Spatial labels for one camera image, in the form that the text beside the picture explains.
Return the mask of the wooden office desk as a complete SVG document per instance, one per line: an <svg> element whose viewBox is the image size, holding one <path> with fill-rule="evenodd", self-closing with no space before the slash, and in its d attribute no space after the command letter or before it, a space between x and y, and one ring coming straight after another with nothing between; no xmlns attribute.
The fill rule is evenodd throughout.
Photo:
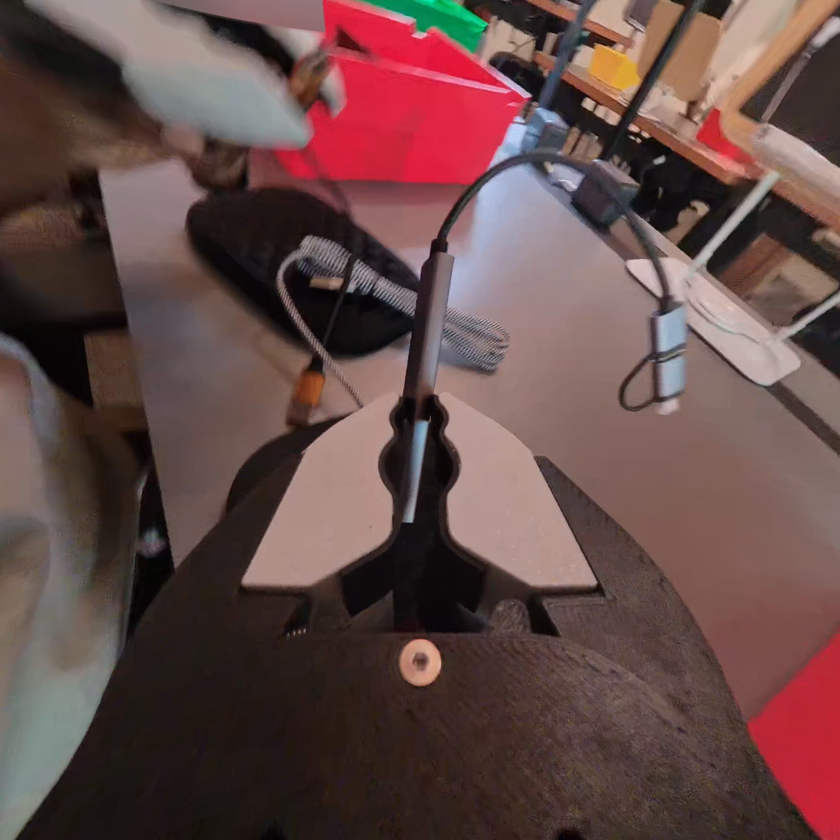
<svg viewBox="0 0 840 840"><path fill-rule="evenodd" d="M800 2L747 2L742 16L725 27L731 2L703 2L680 33L668 61L649 89L632 128L614 152L629 164L640 184L636 212L658 231L677 226L693 202L709 208L747 180L752 164L729 158L697 139L700 129L688 115L706 107L709 85L727 91L791 20Z"/></svg>

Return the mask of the grey usb hub with cable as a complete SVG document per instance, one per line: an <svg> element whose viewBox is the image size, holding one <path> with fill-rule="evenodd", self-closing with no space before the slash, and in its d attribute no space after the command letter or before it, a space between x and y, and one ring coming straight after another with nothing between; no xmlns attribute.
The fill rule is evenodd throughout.
<svg viewBox="0 0 840 840"><path fill-rule="evenodd" d="M582 174L588 165L551 150L523 152L492 165L459 195L430 245L429 257L422 267L406 377L402 398L397 406L402 420L397 425L396 440L404 450L401 484L395 504L395 520L400 524L413 522L421 487L440 347L444 338L448 295L455 264L454 257L448 252L448 237L462 213L484 186L514 167L536 163L565 165ZM679 310L674 287L665 277L661 258L651 238L636 220L631 208L623 217L637 243L653 263L660 291L657 294L657 309L650 319L649 352L623 379L618 389L618 402L629 413L638 413L649 407L661 414L673 413L679 407L679 400L686 389L688 330L684 333L686 342L678 346L676 331Z"/></svg>

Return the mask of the grey power adapter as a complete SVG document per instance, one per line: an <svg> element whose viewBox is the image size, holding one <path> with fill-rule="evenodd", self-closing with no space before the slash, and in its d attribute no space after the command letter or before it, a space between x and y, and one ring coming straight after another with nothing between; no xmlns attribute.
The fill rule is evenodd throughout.
<svg viewBox="0 0 840 840"><path fill-rule="evenodd" d="M561 116L546 108L535 108L524 123L521 152L548 150L562 152L569 126Z"/></svg>

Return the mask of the white clamp plate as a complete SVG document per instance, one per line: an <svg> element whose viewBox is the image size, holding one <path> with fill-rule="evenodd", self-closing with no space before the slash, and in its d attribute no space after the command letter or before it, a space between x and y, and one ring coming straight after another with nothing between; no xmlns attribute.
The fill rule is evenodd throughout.
<svg viewBox="0 0 840 840"><path fill-rule="evenodd" d="M679 310L676 340L686 342L684 333L694 330L735 370L751 382L769 386L795 372L800 358L790 340L817 318L838 304L838 291L805 315L783 328L762 325L741 304L731 300L707 276L711 258L785 177L800 182L817 195L838 199L838 167L808 143L774 127L759 124L749 136L752 152L768 169L730 217L689 263L662 258L661 268L674 287Z"/></svg>

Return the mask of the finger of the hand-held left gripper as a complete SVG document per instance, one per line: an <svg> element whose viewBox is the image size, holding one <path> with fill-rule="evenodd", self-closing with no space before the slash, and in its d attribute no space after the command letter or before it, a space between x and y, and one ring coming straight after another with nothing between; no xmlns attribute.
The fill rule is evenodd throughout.
<svg viewBox="0 0 840 840"><path fill-rule="evenodd" d="M300 149L312 126L286 82L256 53L198 19L138 19L122 77L141 108L167 127L256 148Z"/></svg>
<svg viewBox="0 0 840 840"><path fill-rule="evenodd" d="M158 5L168 12L201 20L216 37L261 58L285 82L303 111L316 102L321 102L333 117L343 110L343 77L325 34L259 24L170 3Z"/></svg>

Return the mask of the black textured wrist rest pad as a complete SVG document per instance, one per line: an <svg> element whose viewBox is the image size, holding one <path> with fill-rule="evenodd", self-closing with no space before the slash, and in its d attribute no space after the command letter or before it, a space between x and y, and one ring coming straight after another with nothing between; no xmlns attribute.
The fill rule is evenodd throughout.
<svg viewBox="0 0 840 840"><path fill-rule="evenodd" d="M267 187L213 194L194 204L185 219L192 250L234 295L277 333L298 346L304 341L284 309L276 276L282 261L308 235L325 237L351 250L396 285L416 291L411 267L346 213L309 192ZM290 297L309 328L322 339L336 291L309 286L294 268L287 275ZM342 304L327 350L339 358L371 354L410 333L412 319L387 304L349 294Z"/></svg>

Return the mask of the black power adapter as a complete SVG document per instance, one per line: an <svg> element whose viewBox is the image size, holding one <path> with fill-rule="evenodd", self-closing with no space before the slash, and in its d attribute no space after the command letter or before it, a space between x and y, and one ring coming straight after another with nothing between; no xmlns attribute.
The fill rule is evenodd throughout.
<svg viewBox="0 0 840 840"><path fill-rule="evenodd" d="M614 163L595 159L587 165L570 203L591 226L606 231L626 215L640 186Z"/></svg>

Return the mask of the black panel with wooden frame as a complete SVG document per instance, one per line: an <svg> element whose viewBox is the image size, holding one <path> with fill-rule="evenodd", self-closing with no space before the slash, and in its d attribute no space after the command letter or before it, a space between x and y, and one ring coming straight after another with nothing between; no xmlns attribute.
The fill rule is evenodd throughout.
<svg viewBox="0 0 840 840"><path fill-rule="evenodd" d="M838 1L800 2L790 20L736 79L720 105L720 127L749 154L768 123L829 159L838 156Z"/></svg>

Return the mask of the green plastic bin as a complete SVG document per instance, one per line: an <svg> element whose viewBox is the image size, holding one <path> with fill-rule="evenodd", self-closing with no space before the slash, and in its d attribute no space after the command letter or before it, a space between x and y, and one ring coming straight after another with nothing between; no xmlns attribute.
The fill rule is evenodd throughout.
<svg viewBox="0 0 840 840"><path fill-rule="evenodd" d="M488 23L454 1L366 1L390 13L415 20L420 32L435 28L475 54Z"/></svg>

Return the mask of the yellow box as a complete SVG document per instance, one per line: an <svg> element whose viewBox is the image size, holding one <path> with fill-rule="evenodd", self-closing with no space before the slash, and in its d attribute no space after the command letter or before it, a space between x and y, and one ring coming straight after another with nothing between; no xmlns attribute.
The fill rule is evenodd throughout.
<svg viewBox="0 0 840 840"><path fill-rule="evenodd" d="M593 48L589 72L614 91L636 88L641 81L634 61L627 54L605 45Z"/></svg>

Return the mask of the red plastic bin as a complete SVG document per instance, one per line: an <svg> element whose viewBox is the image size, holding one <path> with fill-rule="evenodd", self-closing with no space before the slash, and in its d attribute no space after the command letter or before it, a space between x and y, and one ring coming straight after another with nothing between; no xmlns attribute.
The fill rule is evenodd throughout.
<svg viewBox="0 0 840 840"><path fill-rule="evenodd" d="M321 103L302 150L277 149L292 176L334 182L467 185L490 164L530 99L438 28L364 2L324 2L345 105Z"/></svg>
<svg viewBox="0 0 840 840"><path fill-rule="evenodd" d="M749 721L791 802L823 839L839 838L839 636Z"/></svg>

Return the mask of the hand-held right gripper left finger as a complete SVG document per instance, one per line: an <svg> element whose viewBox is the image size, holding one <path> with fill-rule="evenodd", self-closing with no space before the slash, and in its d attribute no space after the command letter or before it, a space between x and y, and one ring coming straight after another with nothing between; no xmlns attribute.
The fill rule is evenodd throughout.
<svg viewBox="0 0 840 840"><path fill-rule="evenodd" d="M247 567L246 592L338 597L360 614L394 585L394 501L382 457L398 394L346 416L307 446Z"/></svg>

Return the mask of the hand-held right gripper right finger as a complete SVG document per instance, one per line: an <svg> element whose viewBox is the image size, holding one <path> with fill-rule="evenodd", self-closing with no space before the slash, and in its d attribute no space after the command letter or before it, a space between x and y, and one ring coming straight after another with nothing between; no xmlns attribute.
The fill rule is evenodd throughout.
<svg viewBox="0 0 840 840"><path fill-rule="evenodd" d="M475 604L593 595L599 582L531 450L450 393L437 399L441 438L455 464L444 531L479 573Z"/></svg>

